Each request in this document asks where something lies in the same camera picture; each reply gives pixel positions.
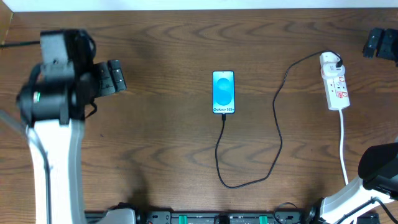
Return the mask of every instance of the phone screen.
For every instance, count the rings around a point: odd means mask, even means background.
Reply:
[[[233,71],[213,72],[213,113],[235,113],[235,80]]]

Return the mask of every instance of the black cable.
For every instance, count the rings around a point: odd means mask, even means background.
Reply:
[[[278,125],[278,120],[277,120],[277,118],[276,118],[275,100],[276,100],[276,98],[277,98],[279,92],[281,91],[281,89],[282,89],[283,86],[285,85],[286,78],[287,78],[287,74],[289,73],[289,70],[290,70],[294,65],[296,65],[296,64],[298,64],[298,63],[300,63],[300,62],[304,61],[305,59],[308,59],[308,58],[310,58],[310,57],[312,57],[312,56],[315,56],[315,55],[318,55],[318,54],[322,54],[322,53],[325,53],[325,52],[331,52],[331,53],[335,54],[335,55],[340,59],[340,61],[337,62],[336,67],[341,67],[341,66],[342,66],[342,64],[343,64],[343,59],[340,57],[340,55],[334,53],[334,52],[331,51],[331,50],[321,50],[321,51],[319,51],[319,52],[316,52],[316,53],[314,53],[314,54],[308,55],[308,56],[306,56],[306,57],[304,57],[304,58],[302,58],[302,59],[300,59],[300,60],[294,62],[291,66],[289,66],[289,68],[288,68],[288,69],[286,70],[286,72],[285,72],[285,77],[284,77],[284,79],[283,79],[283,81],[282,81],[282,84],[280,85],[279,89],[276,91],[275,96],[274,96],[274,100],[272,100],[272,110],[273,110],[273,112],[274,112],[275,125],[276,125],[276,128],[277,128],[277,130],[278,130],[278,134],[279,134],[279,138],[280,138],[280,147],[279,147],[278,153],[276,154],[275,159],[274,159],[274,161],[273,161],[273,163],[272,163],[272,165],[271,165],[271,168],[270,168],[269,171],[268,171],[268,174],[267,174],[264,178],[261,178],[261,179],[258,179],[258,180],[254,180],[254,181],[250,181],[250,182],[247,182],[247,183],[245,183],[245,184],[241,184],[241,185],[237,185],[237,186],[228,186],[228,185],[226,185],[226,184],[224,183],[223,179],[221,178],[220,169],[219,169],[219,167],[218,167],[218,156],[217,156],[218,144],[220,143],[221,137],[223,136],[224,126],[225,126],[225,119],[226,119],[226,115],[225,115],[225,114],[222,115],[223,127],[221,128],[221,133],[220,133],[220,136],[219,136],[218,141],[217,141],[217,144],[216,144],[216,149],[215,149],[215,151],[216,151],[216,156],[215,156],[215,157],[216,157],[216,168],[217,168],[218,178],[220,179],[220,182],[224,185],[224,187],[226,187],[226,188],[228,188],[228,189],[238,189],[238,188],[241,188],[241,187],[245,187],[245,186],[247,186],[247,185],[251,185],[251,184],[256,184],[256,183],[258,183],[258,182],[262,182],[262,181],[266,180],[266,179],[271,175],[271,172],[272,172],[272,170],[274,169],[274,167],[275,167],[275,165],[276,165],[276,161],[278,160],[278,157],[279,157],[279,155],[280,155],[280,152],[282,151],[282,145],[283,145],[282,134],[280,133],[280,129],[279,129],[279,125]]]
[[[91,38],[90,35],[88,35],[88,33],[87,33],[86,30],[83,30],[83,29],[82,29],[82,30],[80,30],[80,32],[88,38],[90,44],[92,45],[92,46],[90,46],[91,57],[92,57],[92,58],[95,58],[95,55],[96,55],[96,53],[97,53],[97,46],[96,46],[96,44],[95,44],[95,41],[93,40],[93,38]]]
[[[343,215],[343,218],[341,218],[336,224],[341,224],[344,220],[346,220],[350,216],[354,215],[355,213],[357,213],[358,211],[360,211],[364,207],[367,207],[368,205],[373,204],[375,202],[378,202],[380,204],[380,206],[384,209],[384,211],[386,212],[387,216],[391,219],[392,222],[394,222],[395,224],[398,224],[398,220],[396,220],[394,218],[394,216],[391,214],[391,212],[388,210],[388,208],[381,202],[381,200],[376,198],[376,197],[371,198],[367,202],[365,202],[362,205],[360,205],[358,208],[355,208],[354,210],[349,212],[349,214]]]
[[[29,76],[29,81],[28,81],[28,85],[33,86],[35,85],[37,79],[39,78],[39,75],[42,71],[42,64],[38,63],[37,65],[35,65],[32,68],[32,71],[30,72],[30,76]]]
[[[370,200],[368,200],[367,202],[363,203],[362,205],[360,205],[358,208],[355,208],[354,210],[350,211],[348,214],[343,215],[343,218],[341,218],[340,220],[338,220],[338,222],[336,224],[341,224],[344,220],[346,220],[347,218],[349,218],[350,216],[354,215],[355,213],[357,213],[358,211],[360,211],[362,208],[373,204],[374,200],[373,198],[371,198]]]
[[[380,206],[384,209],[388,217],[393,221],[395,224],[398,224],[398,220],[394,218],[394,216],[391,214],[391,212],[388,210],[388,208],[378,199],[378,198],[372,198],[374,201],[378,202]]]
[[[277,223],[279,223],[279,224],[282,224],[282,223],[279,221],[279,218],[277,218],[277,217],[275,216],[275,214],[276,214],[276,211],[278,211],[278,209],[282,208],[282,207],[285,206],[285,205],[293,205],[295,208],[297,208],[297,206],[296,206],[295,204],[293,204],[292,202],[285,202],[285,203],[282,203],[282,204],[278,205],[278,207],[276,207],[275,210],[274,210],[274,220],[275,220]],[[301,222],[301,217],[298,219],[298,222],[293,223],[293,224],[299,224],[300,222]]]
[[[87,116],[85,119],[89,118],[91,115],[95,114],[97,112],[97,105],[94,103],[94,100],[90,101],[90,105],[94,108]]]
[[[0,44],[0,49],[8,48],[8,47],[23,47],[28,45],[40,44],[40,41],[28,41],[28,42],[19,42],[19,43],[11,43],[11,44]]]

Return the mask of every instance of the power strip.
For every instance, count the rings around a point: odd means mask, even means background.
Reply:
[[[325,85],[329,110],[341,110],[349,106],[348,90],[344,77],[345,67],[336,67],[340,59],[331,52],[321,54],[321,75]]]

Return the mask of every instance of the white wall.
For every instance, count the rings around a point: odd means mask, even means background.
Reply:
[[[3,0],[3,1],[14,12],[398,7],[398,0]]]

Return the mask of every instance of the wooden table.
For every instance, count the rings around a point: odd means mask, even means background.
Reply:
[[[211,110],[212,71],[236,74],[236,113],[227,117],[220,144],[222,175],[235,185],[264,177],[276,155],[272,98],[287,67],[319,50],[341,54],[351,101],[343,112],[352,180],[369,146],[397,137],[398,70],[392,61],[361,53],[373,27],[397,29],[397,21],[396,9],[17,13],[6,40],[84,28],[98,46],[95,62],[122,63],[127,90],[97,99],[99,110],[86,121],[81,153],[87,210],[131,202],[260,211],[287,201],[305,208],[344,186],[338,112],[328,110],[317,57],[291,69],[275,104],[284,147],[272,175],[228,190],[215,169],[221,116]],[[39,46],[1,52],[1,109],[15,118],[16,95],[40,61]],[[5,124],[0,128],[0,223],[32,223],[29,149]],[[388,207],[398,215],[398,203]]]

